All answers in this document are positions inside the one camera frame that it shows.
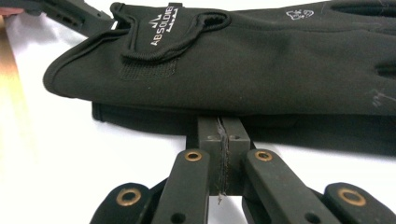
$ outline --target white table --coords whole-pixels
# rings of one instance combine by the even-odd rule
[[[110,14],[111,1],[86,1]],[[192,1],[185,7],[227,10],[285,7],[309,0]],[[165,7],[166,1],[124,1]],[[22,14],[7,20],[7,33],[20,71],[29,117],[29,147],[15,143],[0,154],[0,223],[89,223],[115,187],[135,182],[149,188],[169,176],[185,136],[142,133],[97,122],[91,103],[47,92],[42,77],[50,63],[85,39],[45,16]],[[323,141],[368,142],[317,133]],[[256,142],[277,152],[305,184],[323,192],[335,182],[359,186],[396,212],[396,158],[328,148]],[[220,205],[210,198],[209,223],[246,223],[240,197]]]

